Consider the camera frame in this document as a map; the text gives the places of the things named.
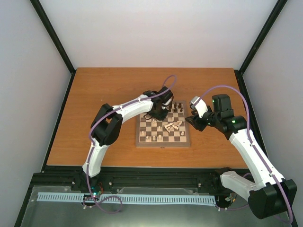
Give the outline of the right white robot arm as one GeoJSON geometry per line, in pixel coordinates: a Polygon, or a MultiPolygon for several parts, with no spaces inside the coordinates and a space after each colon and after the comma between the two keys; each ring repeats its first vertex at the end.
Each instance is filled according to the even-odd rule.
{"type": "Polygon", "coordinates": [[[192,115],[186,121],[198,131],[210,126],[221,132],[240,153],[253,178],[250,181],[226,167],[218,173],[218,186],[245,199],[259,219],[283,212],[288,212],[291,218],[291,206],[297,191],[295,182],[286,180],[274,168],[248,128],[247,119],[234,115],[228,95],[215,95],[212,102],[210,107],[201,98],[194,97],[190,102],[192,115]]]}

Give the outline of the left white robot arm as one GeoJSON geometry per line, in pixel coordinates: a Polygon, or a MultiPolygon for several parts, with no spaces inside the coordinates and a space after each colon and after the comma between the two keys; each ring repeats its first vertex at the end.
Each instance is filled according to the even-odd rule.
{"type": "Polygon", "coordinates": [[[90,151],[82,166],[86,174],[82,185],[87,190],[98,186],[96,175],[100,173],[101,163],[109,146],[119,137],[123,123],[140,114],[148,114],[162,121],[168,114],[167,106],[173,101],[173,93],[163,87],[160,91],[148,90],[139,97],[120,105],[103,104],[94,118],[89,131],[90,151]]]}

